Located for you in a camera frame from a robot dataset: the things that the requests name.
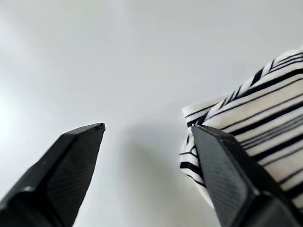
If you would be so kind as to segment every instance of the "folded cloth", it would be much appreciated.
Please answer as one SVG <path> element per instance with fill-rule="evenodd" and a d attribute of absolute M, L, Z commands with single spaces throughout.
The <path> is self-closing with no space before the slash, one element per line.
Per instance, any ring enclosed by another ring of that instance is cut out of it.
<path fill-rule="evenodd" d="M 283 53 L 228 96 L 183 109 L 188 136 L 180 168 L 212 206 L 191 125 L 233 135 L 303 211 L 303 48 Z"/>

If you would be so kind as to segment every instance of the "towel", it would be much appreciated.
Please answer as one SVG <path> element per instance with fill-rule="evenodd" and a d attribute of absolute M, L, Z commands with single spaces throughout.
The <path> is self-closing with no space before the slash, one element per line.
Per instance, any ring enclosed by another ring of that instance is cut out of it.
<path fill-rule="evenodd" d="M 303 48 L 287 51 L 227 96 L 183 109 L 188 136 L 180 169 L 211 205 L 191 125 L 207 125 L 233 135 L 253 160 L 303 211 Z"/>

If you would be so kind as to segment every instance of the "black and white striped cloth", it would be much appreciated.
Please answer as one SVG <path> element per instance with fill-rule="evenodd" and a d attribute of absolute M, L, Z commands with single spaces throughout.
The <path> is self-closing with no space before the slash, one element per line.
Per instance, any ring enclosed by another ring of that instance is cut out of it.
<path fill-rule="evenodd" d="M 188 137 L 180 168 L 210 205 L 191 133 L 193 123 L 235 136 L 303 211 L 303 48 L 275 58 L 229 96 L 185 107 L 183 113 Z"/>

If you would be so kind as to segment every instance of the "textured plastic surface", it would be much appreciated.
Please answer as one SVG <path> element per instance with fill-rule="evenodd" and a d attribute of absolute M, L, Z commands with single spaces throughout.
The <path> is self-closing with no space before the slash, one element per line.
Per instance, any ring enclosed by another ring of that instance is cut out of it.
<path fill-rule="evenodd" d="M 100 133 L 80 135 L 47 184 L 47 198 L 64 226 L 72 226 L 89 187 L 100 146 Z"/>
<path fill-rule="evenodd" d="M 252 203 L 252 198 L 248 197 L 250 188 L 223 151 L 219 140 L 201 130 L 193 132 L 205 184 L 216 213 L 223 227 L 231 227 L 241 209 L 247 207 L 245 204 Z"/>
<path fill-rule="evenodd" d="M 63 134 L 1 201 L 0 226 L 71 227 L 104 131 L 104 124 L 98 123 Z"/>
<path fill-rule="evenodd" d="M 236 139 L 192 127 L 205 184 L 222 227 L 301 227 L 302 216 Z"/>

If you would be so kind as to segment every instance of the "white table surface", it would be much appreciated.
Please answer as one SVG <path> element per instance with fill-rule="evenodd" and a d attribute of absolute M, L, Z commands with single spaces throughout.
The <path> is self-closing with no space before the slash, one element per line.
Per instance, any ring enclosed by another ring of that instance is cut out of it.
<path fill-rule="evenodd" d="M 178 169 L 181 108 L 303 44 L 299 0 L 3 0 L 0 197 L 57 137 L 105 122 L 76 227 L 217 227 Z"/>

